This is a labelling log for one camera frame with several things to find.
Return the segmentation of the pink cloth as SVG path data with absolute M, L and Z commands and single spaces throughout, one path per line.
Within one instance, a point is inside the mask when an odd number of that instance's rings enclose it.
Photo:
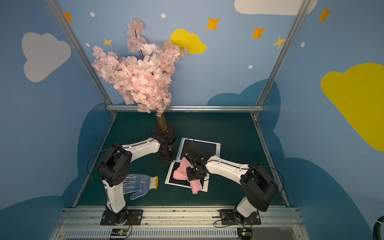
M 192 190 L 192 193 L 196 195 L 199 191 L 203 189 L 203 186 L 200 180 L 188 179 L 187 168 L 190 168 L 190 162 L 184 157 L 182 158 L 179 167 L 174 171 L 173 178 L 179 181 L 188 181 Z

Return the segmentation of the white drawing tablet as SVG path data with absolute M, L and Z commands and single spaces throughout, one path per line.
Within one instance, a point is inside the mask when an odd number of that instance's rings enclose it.
M 198 154 L 201 155 L 209 153 L 220 157 L 221 144 L 203 140 L 196 140 L 192 137 L 182 138 L 175 161 L 180 162 L 182 158 L 186 155 L 187 151 L 190 149 L 195 150 Z
M 174 172 L 177 170 L 177 168 L 180 166 L 180 162 L 178 161 L 173 161 L 171 162 L 165 184 L 166 185 L 172 185 L 172 186 L 177 186 L 177 187 L 182 187 L 182 188 L 187 188 L 191 189 L 190 183 L 187 180 L 176 180 L 173 177 Z M 210 174 L 207 174 L 204 179 L 200 179 L 201 185 L 203 189 L 201 192 L 208 192 L 208 187 L 209 187 L 209 179 L 210 179 Z

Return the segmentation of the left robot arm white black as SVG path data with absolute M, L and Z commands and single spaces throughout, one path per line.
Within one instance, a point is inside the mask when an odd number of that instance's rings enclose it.
M 102 226 L 140 225 L 143 212 L 129 210 L 125 195 L 130 194 L 131 200 L 142 197 L 158 187 L 159 178 L 130 174 L 131 163 L 150 154 L 157 154 L 161 162 L 173 161 L 176 156 L 172 145 L 176 139 L 174 127 L 164 132 L 155 128 L 153 135 L 144 141 L 130 145 L 113 144 L 104 150 L 97 167 L 107 198 L 100 222 Z

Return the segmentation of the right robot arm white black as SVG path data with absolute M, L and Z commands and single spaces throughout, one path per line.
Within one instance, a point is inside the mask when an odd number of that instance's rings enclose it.
M 219 175 L 242 187 L 245 196 L 233 210 L 220 210 L 223 225 L 246 224 L 252 214 L 266 212 L 272 200 L 280 194 L 279 186 L 266 171 L 267 166 L 258 163 L 238 164 L 206 153 L 201 155 L 189 149 L 184 158 L 189 162 L 189 180 L 201 180 L 207 175 Z

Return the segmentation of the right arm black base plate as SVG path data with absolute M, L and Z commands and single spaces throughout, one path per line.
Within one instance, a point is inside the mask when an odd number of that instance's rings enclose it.
M 222 225 L 261 225 L 261 216 L 259 211 L 256 210 L 249 217 L 244 217 L 243 215 L 237 213 L 235 210 L 231 209 L 221 209 L 219 210 L 219 217 L 221 219 Z

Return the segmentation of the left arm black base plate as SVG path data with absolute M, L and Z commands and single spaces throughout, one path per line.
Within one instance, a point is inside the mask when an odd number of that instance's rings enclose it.
M 102 214 L 101 226 L 139 226 L 143 218 L 143 210 L 122 209 L 114 213 L 106 209 Z

